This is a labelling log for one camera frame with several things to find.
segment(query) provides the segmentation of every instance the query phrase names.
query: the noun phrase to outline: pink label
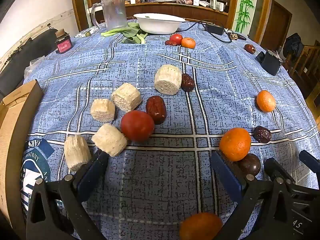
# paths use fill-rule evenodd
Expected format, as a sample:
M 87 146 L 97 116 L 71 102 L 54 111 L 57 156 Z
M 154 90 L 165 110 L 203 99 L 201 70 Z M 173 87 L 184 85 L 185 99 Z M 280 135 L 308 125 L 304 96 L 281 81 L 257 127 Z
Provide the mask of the pink label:
M 69 40 L 64 41 L 57 45 L 60 53 L 65 52 L 66 50 L 71 48 L 71 42 Z

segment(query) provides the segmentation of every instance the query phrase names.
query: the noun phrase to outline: pitcher handle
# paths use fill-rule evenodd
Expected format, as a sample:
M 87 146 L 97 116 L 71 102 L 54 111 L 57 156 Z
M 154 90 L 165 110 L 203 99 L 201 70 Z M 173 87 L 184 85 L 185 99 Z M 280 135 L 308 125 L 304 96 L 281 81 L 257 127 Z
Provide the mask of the pitcher handle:
M 91 20 L 94 26 L 98 27 L 99 29 L 104 28 L 105 24 L 104 23 L 98 23 L 96 20 L 96 14 L 95 14 L 95 10 L 98 6 L 101 6 L 101 2 L 99 3 L 94 3 L 92 5 L 92 10 L 91 10 Z

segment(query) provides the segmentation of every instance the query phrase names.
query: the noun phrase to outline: white bowl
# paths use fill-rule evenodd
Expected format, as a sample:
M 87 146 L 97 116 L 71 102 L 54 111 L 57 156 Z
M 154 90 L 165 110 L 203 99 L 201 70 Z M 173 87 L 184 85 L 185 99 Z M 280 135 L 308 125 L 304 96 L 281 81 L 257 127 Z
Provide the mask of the white bowl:
M 160 13 L 138 13 L 133 16 L 138 19 L 140 28 L 143 31 L 152 34 L 174 33 L 180 23 L 185 22 L 183 18 Z

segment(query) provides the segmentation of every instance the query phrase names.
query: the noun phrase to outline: wooden railing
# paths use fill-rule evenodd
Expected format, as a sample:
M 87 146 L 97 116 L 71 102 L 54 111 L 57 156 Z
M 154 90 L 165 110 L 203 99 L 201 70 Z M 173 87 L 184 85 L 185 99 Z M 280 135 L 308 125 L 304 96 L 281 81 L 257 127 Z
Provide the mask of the wooden railing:
M 305 46 L 295 59 L 289 54 L 283 66 L 307 98 L 320 81 L 320 47 Z

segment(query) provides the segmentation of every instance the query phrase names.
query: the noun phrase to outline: orange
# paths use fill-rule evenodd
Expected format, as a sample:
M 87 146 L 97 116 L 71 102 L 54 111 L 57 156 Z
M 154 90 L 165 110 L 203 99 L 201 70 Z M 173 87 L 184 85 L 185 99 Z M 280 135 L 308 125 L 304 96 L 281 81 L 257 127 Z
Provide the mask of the orange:
M 276 107 L 275 98 L 266 90 L 262 90 L 257 95 L 257 105 L 263 112 L 271 112 Z
M 180 226 L 180 240 L 212 240 L 222 228 L 222 221 L 212 213 L 198 213 Z
M 188 49 L 194 49 L 196 46 L 196 41 L 193 38 L 183 38 L 181 41 L 181 46 Z
M 232 162 L 242 160 L 251 147 L 251 136 L 244 128 L 232 128 L 221 138 L 219 148 Z

